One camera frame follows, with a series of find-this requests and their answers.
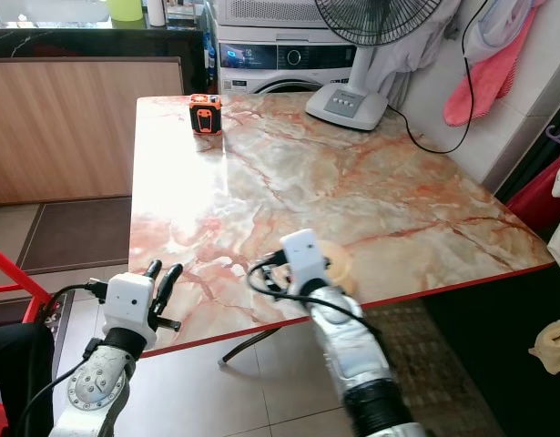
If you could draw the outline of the red fabric item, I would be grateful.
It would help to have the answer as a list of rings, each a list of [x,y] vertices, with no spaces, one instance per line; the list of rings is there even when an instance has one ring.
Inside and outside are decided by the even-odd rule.
[[[560,155],[507,203],[510,212],[532,230],[551,228],[560,221],[560,197],[553,196],[559,169]]]

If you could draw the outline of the black fan white base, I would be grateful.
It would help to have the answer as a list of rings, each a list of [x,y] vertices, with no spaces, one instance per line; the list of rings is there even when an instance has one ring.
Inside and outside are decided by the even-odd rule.
[[[324,85],[305,111],[339,127],[371,132],[379,125],[388,99],[368,90],[364,80],[376,47],[391,45],[425,24],[443,0],[314,0],[335,35],[356,46],[346,83]]]

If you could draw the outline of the white dryer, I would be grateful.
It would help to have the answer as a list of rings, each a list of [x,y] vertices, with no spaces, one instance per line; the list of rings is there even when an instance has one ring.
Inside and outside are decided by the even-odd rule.
[[[209,0],[218,25],[327,28],[314,0]]]

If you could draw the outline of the black stone countertop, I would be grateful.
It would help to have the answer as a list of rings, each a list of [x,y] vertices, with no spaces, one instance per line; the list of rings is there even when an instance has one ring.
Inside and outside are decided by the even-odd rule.
[[[0,28],[0,58],[176,57],[200,59],[209,30]]]

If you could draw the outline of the person's leg black trousers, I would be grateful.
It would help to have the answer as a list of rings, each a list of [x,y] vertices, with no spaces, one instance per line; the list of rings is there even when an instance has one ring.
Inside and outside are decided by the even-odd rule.
[[[41,323],[0,326],[0,394],[12,437],[46,437],[52,430],[54,337]]]

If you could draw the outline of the yellow-green plastic cup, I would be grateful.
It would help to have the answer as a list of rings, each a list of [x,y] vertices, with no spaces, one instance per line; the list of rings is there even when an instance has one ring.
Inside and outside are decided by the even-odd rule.
[[[141,21],[143,17],[142,0],[106,0],[113,21]]]

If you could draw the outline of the metal table leg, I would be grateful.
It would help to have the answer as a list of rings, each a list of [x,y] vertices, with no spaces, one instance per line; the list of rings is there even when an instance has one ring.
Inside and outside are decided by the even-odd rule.
[[[308,325],[308,330],[312,329],[313,323],[309,318],[300,318],[300,320],[296,320],[295,323],[288,323],[280,326],[275,326],[275,328],[266,329],[262,332],[255,333],[253,336],[247,338],[246,340],[240,342],[238,345],[235,345],[232,350],[221,355],[220,358],[217,360],[217,365],[219,367],[226,367],[229,366],[229,363],[233,361],[235,357],[238,357],[239,354],[245,352],[249,347],[254,346],[256,344],[260,344],[263,342],[264,339],[270,338],[271,336],[275,336],[277,332],[280,332],[283,328],[288,328],[288,326],[300,326],[300,325]]]

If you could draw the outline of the white washing machine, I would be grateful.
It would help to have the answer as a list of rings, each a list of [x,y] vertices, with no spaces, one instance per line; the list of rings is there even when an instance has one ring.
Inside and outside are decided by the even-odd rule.
[[[326,28],[216,26],[218,91],[314,92],[346,83],[356,46]]]

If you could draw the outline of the wooden cabinet panel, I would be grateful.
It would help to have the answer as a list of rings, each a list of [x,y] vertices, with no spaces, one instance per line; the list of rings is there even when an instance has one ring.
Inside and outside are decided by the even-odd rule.
[[[183,91],[176,57],[0,59],[0,205],[130,195],[138,100]]]

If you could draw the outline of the white bottle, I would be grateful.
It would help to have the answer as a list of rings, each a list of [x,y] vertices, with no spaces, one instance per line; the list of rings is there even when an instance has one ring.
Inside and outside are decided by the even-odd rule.
[[[147,22],[150,26],[164,26],[167,24],[166,5],[163,0],[145,0]]]

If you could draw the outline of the dark patterned floor mat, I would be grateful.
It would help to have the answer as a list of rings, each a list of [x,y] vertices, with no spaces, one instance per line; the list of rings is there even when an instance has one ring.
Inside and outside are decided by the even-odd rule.
[[[70,315],[73,300],[76,298],[78,291],[65,291],[60,295],[56,302],[44,312],[44,325],[51,331],[57,331],[62,328],[64,320]]]

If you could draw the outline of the orange black laser level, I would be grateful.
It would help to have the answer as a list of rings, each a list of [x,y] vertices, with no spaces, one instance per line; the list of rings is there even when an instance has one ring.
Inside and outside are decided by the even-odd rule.
[[[189,122],[196,135],[221,133],[221,99],[218,95],[193,93],[189,96]]]

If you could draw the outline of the dark brown floor mat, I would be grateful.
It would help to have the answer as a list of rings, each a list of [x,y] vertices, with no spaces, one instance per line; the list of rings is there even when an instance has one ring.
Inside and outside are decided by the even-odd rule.
[[[26,274],[126,265],[131,199],[55,201],[38,208],[17,255]]]

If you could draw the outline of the white basin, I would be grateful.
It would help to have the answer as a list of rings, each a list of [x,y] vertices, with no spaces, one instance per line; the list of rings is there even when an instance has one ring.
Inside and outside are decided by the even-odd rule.
[[[0,22],[96,24],[109,17],[104,0],[0,0]]]

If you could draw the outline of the pale grey hanging garment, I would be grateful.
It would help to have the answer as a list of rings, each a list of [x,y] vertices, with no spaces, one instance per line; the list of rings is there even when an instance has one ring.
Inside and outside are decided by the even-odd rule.
[[[535,8],[547,0],[489,0],[483,12],[459,37],[465,46],[465,58],[475,66],[501,50],[521,35],[524,21]],[[364,79],[367,90],[392,98],[393,76],[410,74],[429,66],[437,58],[445,29],[454,20],[460,0],[442,0],[436,11],[401,40],[376,49],[370,71]]]

